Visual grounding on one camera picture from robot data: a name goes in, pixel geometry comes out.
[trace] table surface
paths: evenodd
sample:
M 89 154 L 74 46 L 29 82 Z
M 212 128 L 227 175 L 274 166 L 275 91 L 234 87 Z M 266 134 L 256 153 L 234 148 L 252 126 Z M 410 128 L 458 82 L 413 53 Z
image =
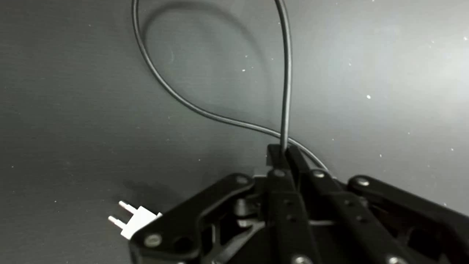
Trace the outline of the table surface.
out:
M 291 134 L 334 175 L 364 173 L 469 214 L 469 2 L 287 0 Z M 140 4 L 158 69 L 193 103 L 279 126 L 274 2 Z M 202 119 L 146 69 L 130 0 L 0 9 L 0 263 L 128 264 L 105 217 L 167 211 L 275 139 Z

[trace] gray surface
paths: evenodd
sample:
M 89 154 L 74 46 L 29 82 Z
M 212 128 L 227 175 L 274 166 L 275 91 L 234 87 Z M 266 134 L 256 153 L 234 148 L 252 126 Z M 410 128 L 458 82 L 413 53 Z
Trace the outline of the gray surface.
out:
M 467 214 L 469 2 L 287 6 L 293 135 L 341 179 L 367 173 Z M 127 264 L 105 220 L 117 200 L 165 211 L 228 172 L 265 170 L 271 139 L 203 120 L 159 90 L 128 9 L 127 0 L 1 2 L 0 263 Z M 178 91 L 278 128 L 272 2 L 142 9 L 152 16 L 149 50 Z

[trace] black cable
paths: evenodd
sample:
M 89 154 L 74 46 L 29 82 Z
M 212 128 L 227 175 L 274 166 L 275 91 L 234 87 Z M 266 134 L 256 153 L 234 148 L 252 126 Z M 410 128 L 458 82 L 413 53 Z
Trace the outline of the black cable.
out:
M 291 107 L 291 75 L 293 75 L 293 51 L 291 51 L 291 32 L 287 7 L 282 0 L 275 0 L 281 40 L 284 54 L 284 79 L 282 79 L 282 100 L 281 100 L 281 126 L 279 126 L 279 148 L 284 153 L 288 147 L 290 134 L 290 107 Z
M 131 25 L 133 25 L 133 34 L 134 34 L 134 38 L 136 38 L 136 43 L 137 43 L 137 47 L 145 59 L 145 63 L 146 66 L 149 68 L 150 73 L 156 78 L 156 81 L 159 82 L 159 85 L 174 98 L 177 100 L 178 103 L 181 103 L 184 107 L 187 107 L 189 110 L 191 110 L 193 113 L 196 114 L 200 114 L 206 119 L 211 119 L 211 120 L 215 120 L 215 122 L 219 122 L 219 123 L 225 123 L 225 125 L 231 125 L 231 126 L 237 126 L 237 128 L 243 128 L 243 129 L 249 129 L 249 131 L 256 131 L 256 132 L 260 132 L 263 135 L 269 135 L 269 136 L 274 136 L 274 138 L 279 138 L 279 134 L 276 131 L 272 131 L 272 129 L 268 129 L 265 126 L 259 126 L 259 125 L 254 125 L 254 123 L 249 123 L 249 122 L 243 122 L 243 120 L 237 120 L 237 119 L 231 119 L 231 117 L 227 117 L 227 116 L 221 116 L 221 114 L 216 114 L 216 113 L 212 113 L 212 112 L 208 112 L 202 107 L 197 107 L 196 104 L 190 103 L 189 100 L 186 100 L 184 97 L 181 97 L 175 90 L 172 90 L 165 81 L 164 78 L 161 76 L 161 73 L 156 70 L 152 59 L 149 57 L 147 54 L 147 50 L 146 50 L 146 46 L 143 44 L 143 40 L 142 40 L 142 34 L 140 34 L 140 25 L 139 25 L 139 13 L 137 13 L 137 6 L 139 6 L 139 0 L 131 0 Z M 287 26 L 284 25 L 285 22 L 285 10 L 281 12 L 278 10 L 278 15 L 279 15 L 279 24 L 281 24 L 281 29 L 287 29 Z M 326 166 L 310 151 L 307 150 L 304 145 L 301 145 L 300 142 L 294 141 L 293 138 L 288 138 L 288 142 L 291 145 L 296 145 L 297 148 L 300 148 L 304 156 L 307 158 L 310 158 L 310 161 L 313 161 L 319 169 L 323 169 L 323 170 L 328 170 Z

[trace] screw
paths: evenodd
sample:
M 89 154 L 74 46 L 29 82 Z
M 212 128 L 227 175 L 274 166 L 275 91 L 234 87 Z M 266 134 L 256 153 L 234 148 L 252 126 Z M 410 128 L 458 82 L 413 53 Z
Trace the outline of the screw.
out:
M 294 223 L 294 222 L 296 222 L 294 216 L 288 214 L 288 216 L 287 216 L 287 222 Z
M 366 219 L 361 217 L 361 216 L 356 216 L 354 220 L 359 222 L 359 223 L 366 223 Z
M 323 172 L 313 172 L 313 176 L 320 179 L 320 178 L 323 178 L 325 175 L 323 175 Z
M 285 175 L 284 175 L 282 170 L 274 170 L 274 176 L 275 176 L 275 178 L 284 178 Z
M 235 176 L 235 182 L 240 185 L 246 185 L 249 180 L 244 176 Z
M 369 186 L 369 182 L 364 178 L 359 178 L 356 182 L 361 186 Z
M 360 200 L 360 202 L 361 202 L 363 207 L 367 207 L 367 200 L 366 200 L 366 198 L 359 197 L 359 200 Z
M 161 245 L 161 242 L 162 242 L 162 238 L 158 233 L 152 233 L 145 238 L 146 248 L 156 248 L 158 245 Z
M 246 229 L 246 227 L 250 226 L 250 223 L 247 220 L 237 220 L 237 226 L 241 227 L 241 229 Z
M 407 264 L 407 261 L 400 257 L 391 255 L 386 258 L 386 264 Z
M 310 260 L 304 255 L 296 255 L 293 257 L 291 264 L 312 264 Z

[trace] white plug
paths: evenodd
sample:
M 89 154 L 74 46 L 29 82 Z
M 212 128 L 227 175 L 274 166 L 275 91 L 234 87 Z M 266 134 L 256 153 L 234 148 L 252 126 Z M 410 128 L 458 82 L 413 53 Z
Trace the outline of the white plug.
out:
M 121 229 L 120 235 L 130 241 L 133 233 L 147 226 L 150 222 L 159 219 L 162 214 L 153 214 L 152 211 L 146 210 L 145 207 L 131 207 L 130 204 L 124 201 L 118 201 L 118 205 L 128 211 L 131 214 L 130 220 L 127 223 L 123 223 L 121 220 L 108 216 L 106 219 L 115 224 L 118 229 Z

